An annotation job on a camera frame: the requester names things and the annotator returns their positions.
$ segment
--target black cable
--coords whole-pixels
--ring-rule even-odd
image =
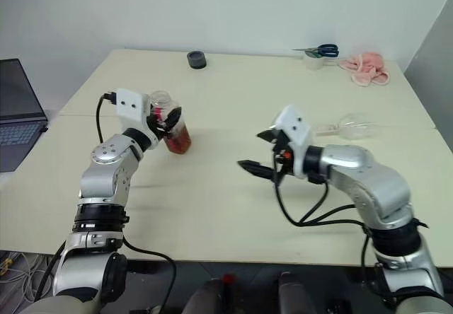
[[[365,234],[365,241],[363,243],[362,253],[360,254],[360,272],[362,274],[362,280],[370,292],[372,292],[376,296],[379,296],[380,298],[383,298],[385,301],[391,302],[392,293],[378,291],[377,289],[375,289],[373,287],[373,285],[367,278],[367,267],[365,265],[365,256],[367,254],[368,242],[369,242],[369,236]]]
[[[328,183],[327,181],[324,181],[324,194],[321,196],[319,201],[310,209],[308,212],[300,219],[299,223],[305,222],[320,206],[323,205],[324,201],[326,201],[327,195],[328,195]]]
[[[105,95],[102,95],[99,98],[98,106],[96,107],[96,128],[98,130],[99,143],[103,143],[104,142],[104,140],[102,138],[101,124],[100,124],[100,121],[99,121],[99,113],[101,111],[101,105],[102,105],[102,102],[104,101],[104,99],[105,99]]]
[[[173,285],[175,284],[175,280],[176,280],[176,263],[169,256],[167,256],[165,254],[162,254],[161,252],[152,252],[150,250],[145,250],[145,249],[134,247],[133,245],[131,245],[126,240],[126,237],[124,237],[124,236],[122,238],[122,241],[125,244],[125,246],[128,247],[131,250],[135,250],[136,252],[141,252],[143,254],[159,256],[159,257],[162,257],[163,259],[167,260],[170,263],[171,268],[173,270],[173,274],[171,276],[171,281],[170,281],[170,284],[168,285],[167,292],[165,294],[164,300],[162,301],[161,310],[159,311],[159,314],[162,314],[164,312],[164,308],[165,308],[165,305],[167,303],[168,297],[170,296],[171,289],[173,288]]]
[[[358,226],[362,227],[364,226],[364,224],[360,221],[356,221],[356,220],[331,220],[331,221],[317,221],[317,219],[325,219],[327,216],[330,216],[331,214],[334,214],[336,212],[339,212],[341,210],[344,210],[344,209],[349,209],[351,208],[351,206],[343,206],[343,207],[338,207],[337,209],[333,209],[331,210],[329,213],[329,215],[327,214],[324,214],[322,216],[320,216],[319,218],[317,219],[314,219],[314,220],[311,220],[311,221],[308,221],[308,222],[302,222],[299,221],[295,221],[287,212],[284,204],[283,204],[283,201],[282,201],[282,195],[280,194],[280,188],[278,187],[278,174],[277,174],[277,157],[276,155],[273,155],[273,184],[274,184],[274,191],[275,191],[275,196],[277,197],[277,201],[278,201],[278,204],[280,206],[280,209],[282,210],[282,213],[283,215],[285,215],[285,218],[293,225],[293,226],[296,226],[296,227],[312,227],[312,226],[326,226],[328,224],[339,224],[339,223],[349,223],[349,224],[357,224]],[[328,193],[328,188],[326,188],[322,198],[315,204],[315,206],[309,211],[309,213],[311,212],[311,214],[317,210],[321,204],[325,201],[325,199],[327,198],[327,193]]]
[[[65,244],[66,244],[66,241],[64,241],[62,243],[62,245],[60,245],[60,247],[58,248],[58,250],[56,251],[54,256],[52,256],[52,259],[50,260],[49,265],[45,269],[45,272],[42,275],[42,279],[40,281],[40,285],[38,286],[38,289],[36,291],[35,302],[41,299],[42,291],[44,290],[47,278],[49,277],[50,273],[52,272],[52,269],[55,266],[55,263],[57,262],[57,260],[59,259],[59,256],[62,254]]]
[[[355,209],[355,205],[354,204],[347,204],[345,206],[334,208],[334,209],[326,212],[325,214],[323,214],[321,216],[318,216],[318,217],[316,217],[313,220],[308,221],[307,223],[309,223],[309,222],[319,222],[320,220],[324,220],[326,217],[332,216],[332,215],[338,213],[339,211],[343,211],[343,210],[346,210],[346,209]]]

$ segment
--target cable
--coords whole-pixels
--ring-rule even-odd
[[[305,222],[320,206],[323,205],[324,201],[326,201],[327,195],[328,195],[328,183],[327,181],[324,180],[324,194],[321,196],[319,201],[310,209],[308,212],[300,219],[299,223]]]
[[[172,274],[172,277],[171,277],[170,284],[168,285],[168,289],[167,289],[167,292],[165,294],[164,300],[162,301],[161,309],[159,311],[159,314],[162,314],[164,312],[165,305],[167,304],[168,297],[170,296],[171,289],[173,288],[173,285],[175,284],[175,280],[176,280],[176,263],[169,256],[167,256],[165,254],[162,254],[161,252],[152,252],[150,250],[145,250],[145,249],[134,247],[133,245],[131,245],[129,243],[129,241],[126,240],[125,236],[123,236],[122,241],[125,244],[125,246],[128,247],[131,250],[134,250],[136,252],[141,252],[143,254],[159,256],[159,257],[162,257],[163,259],[167,260],[170,263],[171,268],[173,270],[173,274]]]
[[[99,120],[99,113],[101,111],[101,106],[102,106],[102,102],[104,101],[104,99],[105,99],[105,96],[102,95],[99,98],[98,106],[96,107],[96,129],[98,130],[98,137],[99,137],[100,143],[104,142],[104,140],[102,138],[102,132],[101,132],[101,122]]]
[[[308,221],[308,222],[303,222],[304,219],[308,218],[311,214],[313,214],[326,200],[327,194],[328,194],[328,187],[325,189],[323,196],[321,199],[314,205],[313,208],[310,209],[310,211],[302,217],[301,221],[295,221],[287,212],[283,201],[282,201],[282,195],[280,194],[280,188],[278,186],[278,175],[277,175],[277,156],[273,155],[273,184],[274,184],[274,191],[275,191],[275,196],[277,197],[278,204],[280,206],[280,209],[282,210],[283,215],[285,215],[285,218],[293,225],[296,227],[312,227],[312,226],[326,226],[329,224],[339,224],[339,223],[350,223],[350,224],[356,224],[360,227],[364,227],[363,222],[356,221],[356,220],[346,220],[346,219],[341,219],[341,220],[330,220],[330,221],[320,221],[321,219],[325,219],[326,217],[338,213],[339,211],[345,210],[345,209],[350,209],[354,207],[353,205],[347,205],[347,206],[342,206],[338,207],[336,209],[333,209],[329,211],[328,213],[321,215],[320,217]]]
[[[65,244],[66,244],[66,241],[64,241],[62,243],[62,245],[60,245],[60,247],[58,248],[58,250],[56,251],[54,256],[52,256],[52,259],[50,260],[49,265],[47,266],[47,268],[46,268],[46,270],[45,270],[45,272],[44,272],[44,274],[42,276],[42,279],[40,281],[40,285],[38,286],[38,289],[36,291],[35,302],[41,299],[42,291],[44,290],[47,278],[49,277],[50,272],[52,271],[53,267],[55,266],[55,263],[59,259],[59,256],[62,254]]]
[[[345,206],[334,208],[334,209],[326,212],[324,215],[318,216],[315,219],[308,221],[307,223],[319,222],[320,220],[324,220],[326,217],[329,217],[331,215],[334,215],[334,214],[338,213],[339,211],[343,211],[343,210],[346,210],[346,209],[355,209],[355,205],[354,204],[347,204]]]
[[[23,305],[24,301],[27,301],[29,303],[33,302],[32,297],[35,295],[37,291],[36,289],[33,288],[33,279],[38,272],[40,273],[45,272],[44,270],[40,269],[40,266],[42,266],[43,262],[45,261],[45,257],[43,255],[36,255],[35,259],[32,262],[29,261],[29,259],[24,253],[10,253],[8,258],[14,257],[14,259],[16,259],[16,257],[18,258],[19,256],[22,256],[25,261],[26,264],[25,270],[9,268],[8,269],[9,272],[17,275],[15,275],[14,277],[10,277],[9,279],[4,279],[0,281],[0,283],[2,284],[13,284],[10,290],[0,300],[0,306],[5,304],[5,302],[9,301],[13,293],[15,293],[17,290],[21,290],[22,293],[21,297],[19,298],[16,307],[12,310],[11,313],[15,313],[17,310],[19,310]],[[45,295],[49,293],[50,289],[52,288],[52,277],[53,276],[51,276],[51,280],[47,284],[47,288],[45,289]]]
[[[0,263],[0,277],[5,275],[10,270],[9,267],[14,263],[14,261],[21,256],[19,252],[6,252],[5,255],[8,256],[2,263]]]
[[[365,234],[365,241],[363,243],[362,252],[360,254],[360,274],[362,275],[362,280],[370,292],[372,292],[376,296],[383,298],[385,301],[391,302],[393,296],[392,293],[378,291],[373,287],[373,285],[367,278],[367,267],[365,266],[365,256],[367,254],[368,242],[369,236]]]

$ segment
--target glass jar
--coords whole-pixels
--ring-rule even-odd
[[[151,94],[152,112],[157,121],[166,130],[164,141],[169,151],[185,153],[192,141],[181,114],[181,106],[166,91],[155,91]]]

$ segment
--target pink cloth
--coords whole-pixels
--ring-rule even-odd
[[[365,52],[338,62],[340,68],[352,73],[351,79],[359,86],[371,82],[384,85],[389,82],[389,72],[384,68],[384,60],[377,52]]]

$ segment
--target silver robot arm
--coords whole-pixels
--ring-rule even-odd
[[[125,89],[113,94],[123,133],[91,152],[72,233],[55,274],[53,297],[35,302],[23,314],[98,313],[125,289],[127,260],[117,249],[129,221],[125,206],[130,180],[144,152],[157,146],[164,130],[151,114],[148,95]]]
[[[453,313],[442,300],[439,274],[417,230],[420,222],[413,217],[409,186],[395,170],[359,146],[313,146],[309,124],[292,105],[258,137],[273,144],[273,155],[282,164],[277,183],[286,174],[301,179],[315,174],[351,198],[373,242],[379,293],[399,304],[398,313],[421,313],[430,306],[433,313]],[[273,179],[273,170],[258,162],[239,164],[253,175]]]

